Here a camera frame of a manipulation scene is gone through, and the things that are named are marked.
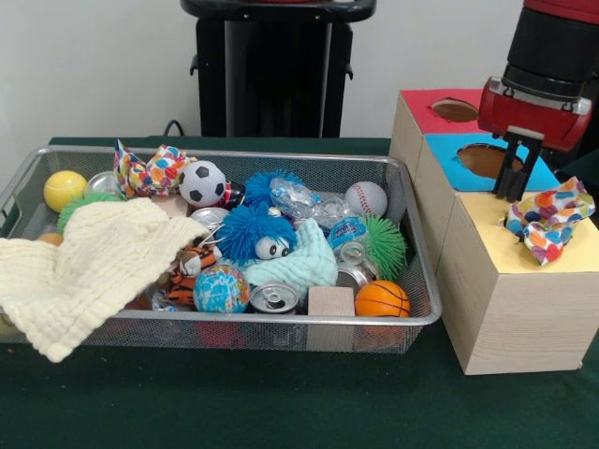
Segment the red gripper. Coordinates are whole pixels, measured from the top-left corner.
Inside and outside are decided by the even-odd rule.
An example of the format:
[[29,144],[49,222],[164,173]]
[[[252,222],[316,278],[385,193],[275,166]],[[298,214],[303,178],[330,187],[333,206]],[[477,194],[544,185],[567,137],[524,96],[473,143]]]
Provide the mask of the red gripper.
[[[527,94],[504,84],[498,77],[491,77],[482,91],[478,126],[502,138],[511,133],[536,139],[547,149],[570,151],[584,135],[591,116],[592,101],[588,98],[547,99]],[[524,165],[515,173],[513,163],[518,143],[507,142],[494,194],[497,198],[506,198],[512,183],[512,201],[515,202],[522,199],[542,146],[539,142],[529,143]]]

